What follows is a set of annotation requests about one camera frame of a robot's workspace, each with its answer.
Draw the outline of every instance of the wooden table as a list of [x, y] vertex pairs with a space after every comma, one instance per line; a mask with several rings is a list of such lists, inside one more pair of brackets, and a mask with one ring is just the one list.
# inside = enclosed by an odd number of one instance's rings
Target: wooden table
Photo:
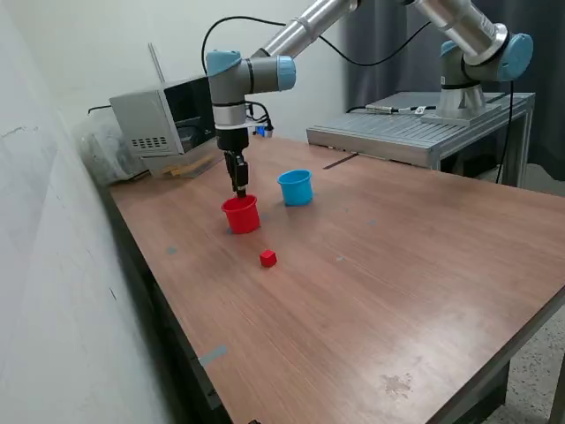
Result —
[[[245, 152], [252, 234], [227, 231], [223, 163], [113, 189], [236, 423], [454, 422], [563, 303], [565, 199], [363, 156], [325, 170], [347, 155], [291, 141]], [[286, 208], [296, 168], [315, 197]]]

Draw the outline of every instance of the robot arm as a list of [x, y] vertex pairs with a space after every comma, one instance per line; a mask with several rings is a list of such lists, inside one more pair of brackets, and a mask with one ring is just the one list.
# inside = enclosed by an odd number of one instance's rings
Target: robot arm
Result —
[[[396, 1], [416, 7], [452, 41], [442, 47], [443, 89], [474, 87], [484, 80], [514, 80], [530, 62], [531, 38], [511, 34], [503, 24], [493, 24], [471, 0]], [[293, 88], [293, 58], [360, 3], [361, 0], [317, 0], [248, 59], [242, 59], [236, 51], [208, 53], [218, 147], [224, 151], [237, 196], [245, 197], [248, 183], [243, 156], [249, 145], [245, 96]]]

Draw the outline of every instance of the cable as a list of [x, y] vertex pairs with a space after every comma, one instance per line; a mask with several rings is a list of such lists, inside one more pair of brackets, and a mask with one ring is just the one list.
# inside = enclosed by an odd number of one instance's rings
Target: cable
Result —
[[111, 104], [109, 104], [109, 105], [107, 105], [107, 106], [96, 106], [96, 107], [94, 107], [94, 108], [90, 108], [90, 109], [88, 110], [87, 115], [90, 115], [90, 112], [92, 112], [93, 110], [108, 109], [108, 108], [111, 108], [111, 107], [112, 107]]
[[502, 150], [501, 166], [498, 168], [498, 175], [496, 176], [496, 184], [501, 181], [502, 167], [504, 166], [504, 161], [506, 160], [506, 152], [509, 148], [510, 140], [510, 127], [512, 126], [512, 115], [514, 114], [514, 81], [510, 82], [510, 112], [508, 113], [508, 127], [506, 129], [506, 139], [504, 141], [504, 149]]
[[365, 106], [353, 106], [352, 108], [347, 109], [345, 113], [351, 113], [353, 110], [365, 110]]
[[396, 49], [395, 51], [393, 51], [390, 55], [388, 55], [387, 57], [385, 57], [384, 59], [378, 60], [376, 62], [372, 62], [370, 64], [362, 64], [360, 62], [357, 62], [353, 59], [349, 59], [347, 56], [345, 56], [339, 49], [337, 49], [336, 46], [334, 46], [331, 42], [329, 42], [328, 40], [326, 40], [323, 37], [320, 37], [324, 42], [326, 42], [326, 44], [335, 51], [335, 53], [337, 53], [339, 56], [343, 57], [345, 60], [347, 60], [350, 64], [354, 64], [356, 66], [364, 66], [364, 67], [371, 67], [371, 66], [377, 66], [379, 64], [384, 64], [385, 62], [387, 62], [388, 60], [392, 59], [394, 56], [396, 56], [398, 53], [400, 53], [406, 46], [408, 46], [408, 44], [410, 44], [410, 42], [412, 40], [414, 40], [416, 38], [416, 36], [418, 34], [420, 34], [422, 31], [424, 31], [424, 29], [430, 25], [432, 22], [427, 22], [425, 23], [423, 26], [420, 27], [420, 29], [418, 31], [416, 31], [408, 40], [406, 40], [404, 42], [404, 44], [402, 44], [398, 49]]
[[228, 16], [226, 18], [222, 18], [217, 20], [206, 32], [206, 35], [204, 36], [204, 40], [202, 41], [202, 49], [200, 50], [200, 61], [202, 62], [202, 69], [204, 70], [204, 73], [208, 73], [207, 69], [206, 69], [206, 61], [204, 59], [204, 55], [206, 54], [206, 44], [208, 41], [208, 38], [210, 36], [210, 34], [212, 33], [212, 31], [214, 31], [214, 29], [220, 25], [223, 22], [227, 22], [229, 20], [236, 20], [236, 19], [242, 19], [242, 20], [252, 20], [254, 22], [260, 22], [261, 24], [267, 24], [267, 25], [274, 25], [277, 27], [284, 27], [286, 24], [283, 24], [282, 22], [274, 22], [273, 20], [266, 20], [266, 19], [260, 19], [260, 18], [254, 18], [253, 16], [244, 16], [244, 15], [237, 15], [237, 16]]
[[262, 108], [264, 115], [262, 117], [260, 117], [259, 119], [255, 120], [255, 122], [257, 122], [258, 124], [267, 123], [267, 126], [265, 127], [265, 129], [267, 131], [272, 132], [275, 129], [273, 127], [273, 123], [271, 122], [271, 116], [268, 114], [268, 110], [263, 103], [253, 102], [251, 100], [246, 100], [245, 104], [248, 104], [250, 106], [259, 106], [260, 108]]
[[[371, 113], [386, 113], [386, 114], [393, 114], [393, 113], [400, 113], [400, 112], [413, 112], [415, 110], [418, 110], [420, 108], [424, 108], [424, 110], [436, 110], [437, 107], [436, 106], [411, 106], [409, 108], [391, 108], [391, 107], [387, 107], [387, 106], [377, 106], [375, 107]], [[351, 113], [354, 110], [367, 110], [366, 106], [354, 106], [352, 108], [347, 109], [347, 111], [345, 113]]]
[[[206, 35], [204, 36], [204, 40], [202, 41], [202, 49], [200, 50], [200, 61], [202, 62], [202, 69], [204, 70], [204, 73], [207, 73], [207, 69], [206, 69], [206, 61], [204, 59], [204, 55], [206, 53], [206, 44], [208, 41], [208, 38], [210, 36], [210, 34], [212, 33], [212, 31], [214, 31], [214, 29], [220, 25], [223, 22], [227, 22], [229, 20], [235, 20], [235, 19], [242, 19], [242, 20], [252, 20], [254, 22], [260, 22], [261, 24], [267, 24], [267, 25], [273, 25], [276, 27], [285, 27], [286, 24], [283, 24], [282, 22], [275, 22], [273, 20], [266, 20], [266, 19], [260, 19], [260, 18], [254, 18], [253, 16], [245, 16], [245, 15], [239, 15], [239, 16], [228, 16], [226, 18], [222, 18], [217, 20], [206, 32]], [[383, 64], [385, 62], [387, 62], [388, 60], [392, 59], [394, 56], [396, 56], [398, 53], [400, 53], [408, 44], [410, 44], [410, 42], [412, 40], [414, 40], [414, 38], [416, 38], [416, 36], [418, 34], [420, 34], [428, 25], [430, 25], [431, 22], [427, 22], [425, 23], [423, 26], [420, 27], [420, 29], [418, 31], [416, 31], [408, 40], [406, 40], [398, 49], [396, 49], [395, 51], [393, 51], [390, 55], [388, 55], [387, 57], [385, 57], [384, 59], [378, 60], [376, 62], [372, 62], [369, 64], [363, 64], [360, 62], [357, 62], [353, 59], [350, 59], [349, 57], [345, 56], [334, 44], [332, 44], [331, 42], [329, 42], [325, 37], [320, 36], [320, 39], [325, 42], [335, 53], [337, 53], [339, 56], [341, 56], [343, 59], [345, 59], [347, 62], [349, 62], [350, 64], [354, 64], [356, 66], [364, 66], [364, 67], [371, 67], [371, 66], [377, 66], [379, 64]]]

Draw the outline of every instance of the floor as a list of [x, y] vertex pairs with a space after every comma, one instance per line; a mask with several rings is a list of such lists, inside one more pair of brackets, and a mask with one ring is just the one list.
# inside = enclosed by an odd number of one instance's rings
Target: floor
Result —
[[[525, 188], [565, 196], [565, 183], [554, 181], [538, 165], [528, 165]], [[507, 404], [486, 423], [546, 424], [564, 352], [565, 307], [512, 359]]]

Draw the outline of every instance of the red cube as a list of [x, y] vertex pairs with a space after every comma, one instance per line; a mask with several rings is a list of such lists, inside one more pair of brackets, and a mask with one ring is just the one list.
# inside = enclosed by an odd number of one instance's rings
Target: red cube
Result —
[[263, 252], [259, 259], [261, 260], [261, 265], [265, 268], [271, 268], [276, 264], [276, 254], [272, 250], [266, 250]]

